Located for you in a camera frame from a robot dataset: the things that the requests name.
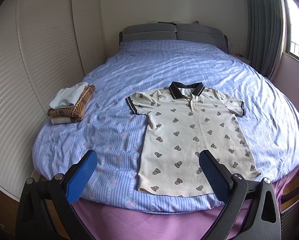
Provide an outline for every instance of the purple bed sheet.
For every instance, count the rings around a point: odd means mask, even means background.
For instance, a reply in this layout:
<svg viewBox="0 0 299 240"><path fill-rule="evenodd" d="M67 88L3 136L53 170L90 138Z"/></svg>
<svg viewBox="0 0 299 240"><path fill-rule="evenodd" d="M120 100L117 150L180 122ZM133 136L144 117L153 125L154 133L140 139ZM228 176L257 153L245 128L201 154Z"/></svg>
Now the purple bed sheet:
<svg viewBox="0 0 299 240"><path fill-rule="evenodd" d="M273 183L280 209L285 186L295 176L299 166ZM79 199L73 206L85 226L97 240L179 240L201 239L219 215L222 207L185 214L149 214L107 206L86 199ZM248 202L237 218L228 238L235 236L248 209Z"/></svg>

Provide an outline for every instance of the gray curtain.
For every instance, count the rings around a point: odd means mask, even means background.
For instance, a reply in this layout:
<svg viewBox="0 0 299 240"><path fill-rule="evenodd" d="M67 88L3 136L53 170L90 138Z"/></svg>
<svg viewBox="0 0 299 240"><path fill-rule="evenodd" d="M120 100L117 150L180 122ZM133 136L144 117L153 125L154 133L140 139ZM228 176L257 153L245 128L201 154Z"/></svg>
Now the gray curtain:
<svg viewBox="0 0 299 240"><path fill-rule="evenodd" d="M245 57L251 66L269 78L283 33L282 0L247 0L248 32Z"/></svg>

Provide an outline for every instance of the white wardrobe door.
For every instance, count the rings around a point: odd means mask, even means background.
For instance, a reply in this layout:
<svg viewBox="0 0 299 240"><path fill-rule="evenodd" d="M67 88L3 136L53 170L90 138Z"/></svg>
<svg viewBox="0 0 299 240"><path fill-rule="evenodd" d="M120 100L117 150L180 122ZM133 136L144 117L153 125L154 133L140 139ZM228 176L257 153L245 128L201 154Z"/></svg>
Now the white wardrobe door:
<svg viewBox="0 0 299 240"><path fill-rule="evenodd" d="M45 111L55 94L83 79L71 0L17 0L21 53Z"/></svg>
<svg viewBox="0 0 299 240"><path fill-rule="evenodd" d="M72 0L73 20L85 74L106 61L99 0Z"/></svg>
<svg viewBox="0 0 299 240"><path fill-rule="evenodd" d="M0 190L18 200L33 172L32 146L47 119L20 54L16 0L0 6Z"/></svg>

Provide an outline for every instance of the gray headboard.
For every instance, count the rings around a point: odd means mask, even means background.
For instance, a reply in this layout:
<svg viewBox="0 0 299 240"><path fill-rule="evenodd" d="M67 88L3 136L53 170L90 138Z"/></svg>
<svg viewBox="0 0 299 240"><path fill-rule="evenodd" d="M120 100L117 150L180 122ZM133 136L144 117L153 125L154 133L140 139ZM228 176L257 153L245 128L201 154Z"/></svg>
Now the gray headboard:
<svg viewBox="0 0 299 240"><path fill-rule="evenodd" d="M228 52L227 36L221 30L196 24L148 23L126 27L120 43L139 40L182 40L207 43Z"/></svg>

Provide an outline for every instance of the shirt collar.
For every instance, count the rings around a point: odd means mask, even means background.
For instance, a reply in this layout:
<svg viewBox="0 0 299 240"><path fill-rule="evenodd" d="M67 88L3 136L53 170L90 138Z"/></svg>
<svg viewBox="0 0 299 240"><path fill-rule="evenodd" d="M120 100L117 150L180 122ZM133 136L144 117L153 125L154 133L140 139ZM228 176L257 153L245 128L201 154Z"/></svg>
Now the shirt collar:
<svg viewBox="0 0 299 240"><path fill-rule="evenodd" d="M202 91L204 90L204 86L203 86L202 82L194 83L191 85L184 85L180 82L172 82L171 85L169 86L169 90L171 92L171 96L174 99L179 99L179 98L183 97L179 88L195 88L192 94L196 95L196 96L199 96L202 93Z"/></svg>

